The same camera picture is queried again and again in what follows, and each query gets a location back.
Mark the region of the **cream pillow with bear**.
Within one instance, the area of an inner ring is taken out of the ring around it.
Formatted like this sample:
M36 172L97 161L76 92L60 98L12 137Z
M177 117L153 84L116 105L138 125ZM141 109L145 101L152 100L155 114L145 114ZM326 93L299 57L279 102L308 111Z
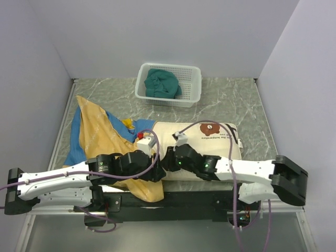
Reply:
M160 144L160 159L162 160L167 148L175 145L173 134L181 131L189 123L157 122L153 126ZM215 123L198 123L184 133L189 144L199 154L218 155L228 157L230 141L226 131L229 131L233 138L232 159L240 160L241 152L238 144L237 127L232 123L224 123L224 129Z

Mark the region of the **blue yellow Pikachu pillowcase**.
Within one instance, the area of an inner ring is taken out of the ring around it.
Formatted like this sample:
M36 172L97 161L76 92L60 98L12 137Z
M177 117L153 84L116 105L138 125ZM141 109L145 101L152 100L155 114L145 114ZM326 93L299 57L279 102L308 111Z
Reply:
M137 149L137 134L152 129L154 120L119 120L99 105L77 96L78 107L71 124L70 150L63 167L73 166L99 154L126 154Z

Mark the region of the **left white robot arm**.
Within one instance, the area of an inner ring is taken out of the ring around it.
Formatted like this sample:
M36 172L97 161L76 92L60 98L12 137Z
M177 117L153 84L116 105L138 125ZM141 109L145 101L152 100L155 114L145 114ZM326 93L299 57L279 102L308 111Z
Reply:
M102 186L127 179L158 182L164 178L159 155L142 151L100 154L79 164L41 173L24 173L11 169L8 173L6 215L30 212L34 206L73 205L99 211L106 205Z

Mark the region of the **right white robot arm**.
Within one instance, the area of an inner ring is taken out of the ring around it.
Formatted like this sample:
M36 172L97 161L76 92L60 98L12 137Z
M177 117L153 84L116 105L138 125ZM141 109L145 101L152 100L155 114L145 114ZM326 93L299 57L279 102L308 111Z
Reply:
M187 171L205 181L235 180L241 185L230 197L235 209L254 202L279 199L293 206L305 206L308 172L286 156L273 160L230 160L201 155L190 145L168 147L162 166L166 171Z

